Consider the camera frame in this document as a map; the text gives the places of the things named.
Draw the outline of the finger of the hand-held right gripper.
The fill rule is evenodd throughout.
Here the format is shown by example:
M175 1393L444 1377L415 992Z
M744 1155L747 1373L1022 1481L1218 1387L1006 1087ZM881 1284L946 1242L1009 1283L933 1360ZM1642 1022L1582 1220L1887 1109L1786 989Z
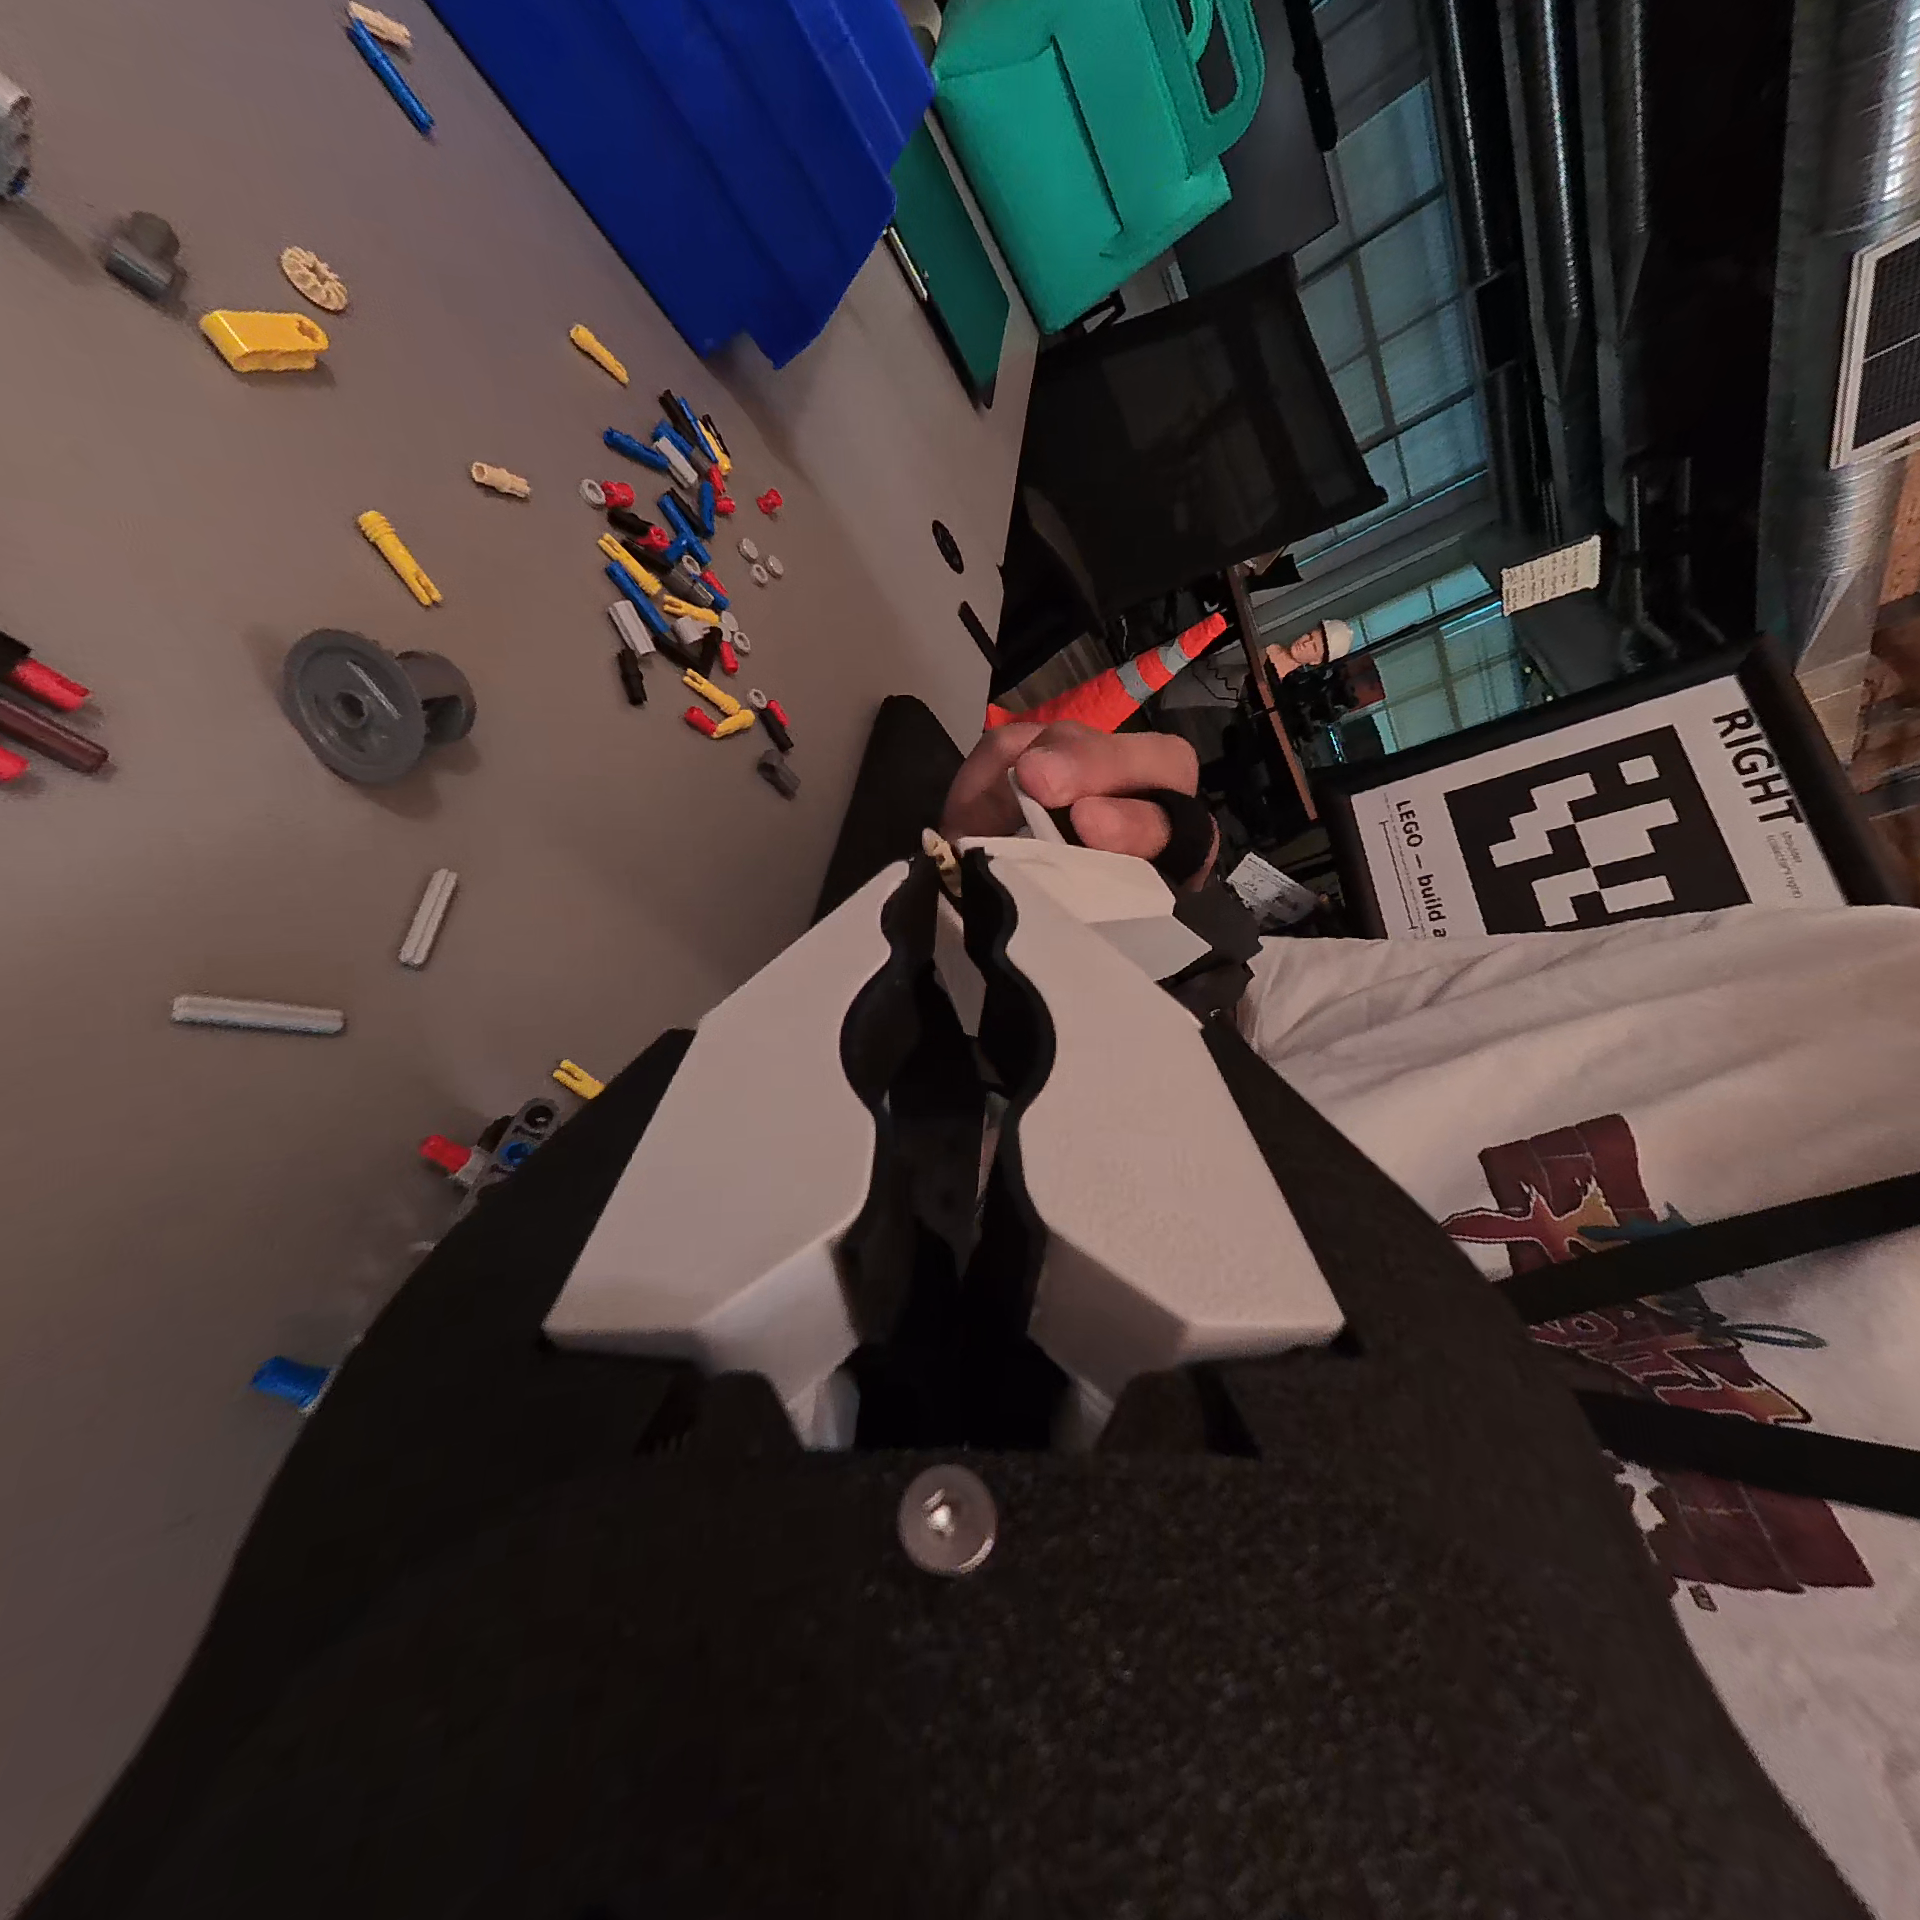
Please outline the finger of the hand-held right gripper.
M1032 881L1153 981L1212 966L1212 943L1179 919L1175 892L1149 860L1030 835L981 839L981 852L996 876Z

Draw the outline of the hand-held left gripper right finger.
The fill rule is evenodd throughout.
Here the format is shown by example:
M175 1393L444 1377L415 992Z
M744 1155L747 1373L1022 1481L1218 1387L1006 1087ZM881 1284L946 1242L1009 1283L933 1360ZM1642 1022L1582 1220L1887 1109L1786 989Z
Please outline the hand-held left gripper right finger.
M1023 1237L1014 1340L1066 1380L1054 1434L1087 1449L1136 1380L1322 1347L1345 1317L1216 1058L1232 1018L1034 1031L1012 952L1042 971L1046 898L1012 935L1012 881L963 850L974 1042L1006 1101L996 1187Z

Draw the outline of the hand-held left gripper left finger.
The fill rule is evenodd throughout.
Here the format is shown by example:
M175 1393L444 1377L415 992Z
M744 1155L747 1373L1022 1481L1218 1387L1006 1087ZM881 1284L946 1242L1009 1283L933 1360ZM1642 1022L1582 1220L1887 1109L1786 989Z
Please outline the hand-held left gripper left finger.
M891 860L713 1006L542 1333L564 1351L764 1380L804 1446L844 1449L888 1283L888 1092L920 1039L934 865Z

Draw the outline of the grey lego differential housing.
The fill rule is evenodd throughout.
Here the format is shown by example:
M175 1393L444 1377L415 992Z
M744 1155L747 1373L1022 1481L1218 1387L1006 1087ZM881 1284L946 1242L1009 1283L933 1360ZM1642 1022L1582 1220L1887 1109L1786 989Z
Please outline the grey lego differential housing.
M403 782L474 723L474 692L456 663L343 630L312 630L289 647L276 705L328 773L363 788Z

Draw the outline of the lego engine subassembly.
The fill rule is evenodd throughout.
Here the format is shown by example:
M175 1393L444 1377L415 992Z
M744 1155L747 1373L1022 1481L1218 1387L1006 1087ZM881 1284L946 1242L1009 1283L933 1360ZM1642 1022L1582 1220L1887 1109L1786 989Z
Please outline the lego engine subassembly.
M525 1165L578 1107L568 1092L531 1097L514 1114L489 1122L476 1142L421 1139L416 1162L469 1205Z

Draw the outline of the pile of small lego pins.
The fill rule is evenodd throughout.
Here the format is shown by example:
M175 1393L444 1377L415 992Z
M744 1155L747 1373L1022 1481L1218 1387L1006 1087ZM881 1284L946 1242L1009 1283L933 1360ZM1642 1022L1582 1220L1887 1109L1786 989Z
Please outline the pile of small lego pins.
M707 745L751 745L758 782L791 800L801 779L790 717L774 695L741 685L750 634L714 573L737 510L730 444L678 388L661 388L655 408L640 430L599 434L621 473L585 474L574 486L597 524L595 553L615 593L621 692L630 707L642 707L652 685L682 689L685 732Z

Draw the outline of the lego chassis assembly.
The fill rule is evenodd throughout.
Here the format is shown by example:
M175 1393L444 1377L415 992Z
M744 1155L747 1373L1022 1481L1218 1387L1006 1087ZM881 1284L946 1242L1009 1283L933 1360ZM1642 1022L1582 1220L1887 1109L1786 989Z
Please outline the lego chassis assembly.
M33 96L1 75L1 210L23 204L33 177ZM23 750L72 773L96 776L109 750L72 723L87 686L59 675L30 647L1 632L1 782L24 776Z

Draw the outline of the yellow lego connector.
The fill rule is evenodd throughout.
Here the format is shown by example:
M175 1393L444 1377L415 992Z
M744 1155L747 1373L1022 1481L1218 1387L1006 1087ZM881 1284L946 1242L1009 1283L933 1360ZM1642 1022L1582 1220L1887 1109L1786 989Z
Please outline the yellow lego connector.
M325 330L292 311L212 310L197 333L236 374L318 371L328 351Z

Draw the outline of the person's right hand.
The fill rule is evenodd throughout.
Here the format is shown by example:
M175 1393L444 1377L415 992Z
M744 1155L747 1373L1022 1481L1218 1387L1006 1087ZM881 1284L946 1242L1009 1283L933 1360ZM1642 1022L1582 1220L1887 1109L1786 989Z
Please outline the person's right hand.
M1099 732L1076 722L1009 722L984 732L946 788L937 833L951 839L1017 835L1023 812L1012 789L1032 803L1066 810L1072 833L1090 850L1157 858L1173 826L1149 793L1187 799L1198 788L1198 755L1166 732Z

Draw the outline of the person's white printed shirt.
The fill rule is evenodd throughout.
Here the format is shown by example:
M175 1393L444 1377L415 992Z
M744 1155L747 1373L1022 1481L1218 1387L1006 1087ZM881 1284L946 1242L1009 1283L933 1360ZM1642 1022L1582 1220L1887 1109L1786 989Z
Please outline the person's white printed shirt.
M1263 941L1238 1032L1487 1283L1917 1172L1917 909ZM1917 1449L1917 1230L1532 1330L1571 1377ZM1917 1520L1617 1467L1700 1666L1874 1916L1917 1913Z

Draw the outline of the paper note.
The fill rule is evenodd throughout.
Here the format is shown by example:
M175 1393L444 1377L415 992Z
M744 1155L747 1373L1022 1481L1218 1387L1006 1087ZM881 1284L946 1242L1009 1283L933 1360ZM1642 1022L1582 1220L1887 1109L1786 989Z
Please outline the paper note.
M1552 547L1537 557L1501 567L1499 597L1501 612L1515 616L1552 603L1580 593L1594 593L1602 584L1602 534Z

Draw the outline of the window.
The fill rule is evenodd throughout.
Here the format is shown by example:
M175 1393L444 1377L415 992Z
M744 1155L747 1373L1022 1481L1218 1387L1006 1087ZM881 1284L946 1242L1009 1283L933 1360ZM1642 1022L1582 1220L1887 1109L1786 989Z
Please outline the window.
M1478 351L1431 82L1338 137L1332 225L1298 257L1301 307L1384 504L1362 526L1485 468Z

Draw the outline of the teal felt bag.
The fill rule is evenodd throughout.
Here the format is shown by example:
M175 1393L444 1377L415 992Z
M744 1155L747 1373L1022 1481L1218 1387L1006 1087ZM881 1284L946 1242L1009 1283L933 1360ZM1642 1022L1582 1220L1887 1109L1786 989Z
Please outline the teal felt bag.
M1230 204L1262 28L1250 4L916 4L907 24L933 104L883 241L987 407L1009 285L1054 335Z

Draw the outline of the blue plastic bin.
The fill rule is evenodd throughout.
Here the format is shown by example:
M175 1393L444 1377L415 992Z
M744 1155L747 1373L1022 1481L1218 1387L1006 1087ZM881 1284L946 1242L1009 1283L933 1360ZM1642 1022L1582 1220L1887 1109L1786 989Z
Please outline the blue plastic bin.
M894 4L431 12L698 358L816 344L933 105Z

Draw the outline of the silver air duct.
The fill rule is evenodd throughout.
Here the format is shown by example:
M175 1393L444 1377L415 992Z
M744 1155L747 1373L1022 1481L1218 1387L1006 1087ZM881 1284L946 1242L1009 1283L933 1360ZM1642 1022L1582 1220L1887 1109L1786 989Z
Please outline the silver air duct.
M1757 624L1867 650L1906 466L1830 466L1853 257L1917 220L1917 6L1796 4L1758 468Z

